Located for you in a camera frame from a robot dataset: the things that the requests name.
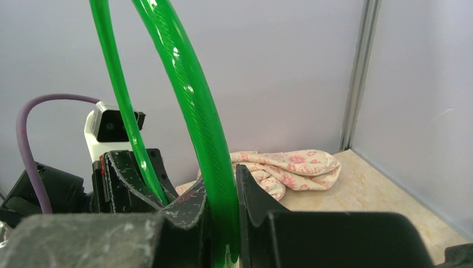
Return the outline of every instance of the beige surface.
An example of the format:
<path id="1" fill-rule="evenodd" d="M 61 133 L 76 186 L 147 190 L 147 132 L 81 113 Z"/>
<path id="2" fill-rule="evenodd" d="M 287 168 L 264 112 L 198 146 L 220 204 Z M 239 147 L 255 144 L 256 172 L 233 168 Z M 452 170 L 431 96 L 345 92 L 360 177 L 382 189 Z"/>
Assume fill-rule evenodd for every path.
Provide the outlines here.
<path id="1" fill-rule="evenodd" d="M 338 181 L 331 189 L 324 192 L 287 189 L 281 204 L 290 210 L 400 213 L 419 230 L 435 264 L 444 262 L 446 247 L 468 243 L 468 240 L 351 150 L 340 152 L 335 157 L 342 163 L 342 168 Z"/>

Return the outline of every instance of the green tube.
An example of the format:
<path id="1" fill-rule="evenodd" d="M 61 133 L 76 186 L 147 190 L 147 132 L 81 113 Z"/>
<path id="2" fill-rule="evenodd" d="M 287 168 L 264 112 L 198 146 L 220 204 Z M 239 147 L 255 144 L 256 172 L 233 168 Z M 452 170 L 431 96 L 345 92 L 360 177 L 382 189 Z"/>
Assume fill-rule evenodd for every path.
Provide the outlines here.
<path id="1" fill-rule="evenodd" d="M 132 0 L 155 43 L 194 144 L 215 234 L 214 267 L 239 254 L 238 197 L 228 146 L 210 89 L 191 42 L 168 0 Z"/>
<path id="2" fill-rule="evenodd" d="M 164 205 L 168 205 L 169 202 L 158 182 L 155 170 L 151 165 L 148 153 L 144 147 L 143 139 L 141 139 L 138 123 L 136 122 L 122 66 L 120 64 L 120 58 L 118 56 L 117 44 L 115 43 L 108 0 L 90 0 L 90 7 L 92 9 L 95 27 L 99 36 L 100 45 L 102 46 L 110 80 L 112 81 L 113 91 L 115 92 L 120 114 L 122 115 L 125 129 L 138 162 L 138 167 L 146 186 L 160 198 Z"/>

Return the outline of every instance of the metal frame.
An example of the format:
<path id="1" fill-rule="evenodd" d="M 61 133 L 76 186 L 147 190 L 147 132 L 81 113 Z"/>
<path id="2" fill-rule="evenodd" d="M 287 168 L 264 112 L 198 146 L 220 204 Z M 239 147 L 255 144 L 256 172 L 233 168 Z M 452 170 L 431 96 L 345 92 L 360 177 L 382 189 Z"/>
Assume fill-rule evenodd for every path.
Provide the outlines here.
<path id="1" fill-rule="evenodd" d="M 353 142 L 380 5 L 381 0 L 365 0 L 364 2 L 354 67 L 351 73 L 350 91 L 346 102 L 340 151 L 350 149 Z"/>

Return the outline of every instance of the white wall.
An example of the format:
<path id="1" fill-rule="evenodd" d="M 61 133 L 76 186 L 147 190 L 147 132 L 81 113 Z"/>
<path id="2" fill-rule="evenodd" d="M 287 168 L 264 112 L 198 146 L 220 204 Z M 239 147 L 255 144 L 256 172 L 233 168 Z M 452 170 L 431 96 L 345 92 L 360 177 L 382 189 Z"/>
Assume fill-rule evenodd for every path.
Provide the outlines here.
<path id="1" fill-rule="evenodd" d="M 197 161 L 170 82 L 131 1 L 110 1 L 147 147 L 162 150 L 177 185 Z M 336 152 L 363 2 L 173 1 L 204 68 L 230 150 Z M 16 113 L 46 93 L 113 100 L 88 1 L 0 1 L 0 186 L 23 170 Z M 37 161 L 89 181 L 83 138 L 89 104 L 35 108 L 28 133 Z"/>
<path id="2" fill-rule="evenodd" d="M 384 0 L 353 148 L 473 236 L 473 2 Z"/>

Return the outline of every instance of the floral cloth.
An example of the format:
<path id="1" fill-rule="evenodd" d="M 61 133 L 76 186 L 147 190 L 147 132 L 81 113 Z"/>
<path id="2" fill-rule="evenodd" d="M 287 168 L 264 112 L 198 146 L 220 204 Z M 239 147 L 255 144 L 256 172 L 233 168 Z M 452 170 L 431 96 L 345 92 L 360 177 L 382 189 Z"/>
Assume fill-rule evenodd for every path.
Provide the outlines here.
<path id="1" fill-rule="evenodd" d="M 234 171 L 237 164 L 247 166 L 258 184 L 276 200 L 284 196 L 286 187 L 296 191 L 327 190 L 337 181 L 341 169 L 335 157 L 320 150 L 275 154 L 234 152 L 230 158 Z M 178 186 L 179 195 L 193 183 Z"/>

